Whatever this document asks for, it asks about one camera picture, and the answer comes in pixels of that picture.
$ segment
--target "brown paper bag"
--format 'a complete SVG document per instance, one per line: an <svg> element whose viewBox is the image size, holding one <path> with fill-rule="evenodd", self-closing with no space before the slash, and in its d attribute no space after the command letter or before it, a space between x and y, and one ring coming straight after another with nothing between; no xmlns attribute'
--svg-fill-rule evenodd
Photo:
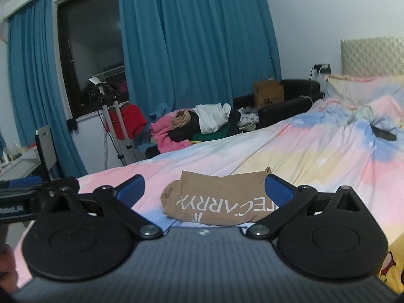
<svg viewBox="0 0 404 303"><path fill-rule="evenodd" d="M265 105L283 101L283 86L274 79L254 83L255 107L260 109Z"/></svg>

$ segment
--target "upholstered headboard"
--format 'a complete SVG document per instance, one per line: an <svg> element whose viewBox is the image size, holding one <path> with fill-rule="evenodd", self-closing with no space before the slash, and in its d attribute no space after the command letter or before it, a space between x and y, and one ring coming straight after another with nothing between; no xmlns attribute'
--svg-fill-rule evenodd
<svg viewBox="0 0 404 303"><path fill-rule="evenodd" d="M404 74L404 37L341 40L341 61L345 75Z"/></svg>

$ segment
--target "power outlet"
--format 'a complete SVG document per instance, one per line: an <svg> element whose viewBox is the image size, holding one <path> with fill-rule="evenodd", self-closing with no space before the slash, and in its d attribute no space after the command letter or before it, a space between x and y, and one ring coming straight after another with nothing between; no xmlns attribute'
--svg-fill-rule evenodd
<svg viewBox="0 0 404 303"><path fill-rule="evenodd" d="M330 64L315 64L313 68L316 70L317 74L331 74Z"/></svg>

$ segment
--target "pillow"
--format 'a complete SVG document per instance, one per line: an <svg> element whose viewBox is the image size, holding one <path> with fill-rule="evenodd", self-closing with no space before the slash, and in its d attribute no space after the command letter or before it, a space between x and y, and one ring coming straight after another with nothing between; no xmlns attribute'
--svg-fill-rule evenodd
<svg viewBox="0 0 404 303"><path fill-rule="evenodd" d="M325 97L351 106L362 106L384 95L391 95L404 106L404 76L355 78L330 75L326 81Z"/></svg>

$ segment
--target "desk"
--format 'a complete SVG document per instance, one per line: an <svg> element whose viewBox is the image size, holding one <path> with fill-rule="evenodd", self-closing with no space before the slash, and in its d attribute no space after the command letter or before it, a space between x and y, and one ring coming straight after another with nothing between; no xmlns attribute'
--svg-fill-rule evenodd
<svg viewBox="0 0 404 303"><path fill-rule="evenodd" d="M10 164L1 169L0 181L25 178L39 165L41 165L41 160L39 159L38 150L37 147L33 147L22 154L20 158L10 162Z"/></svg>

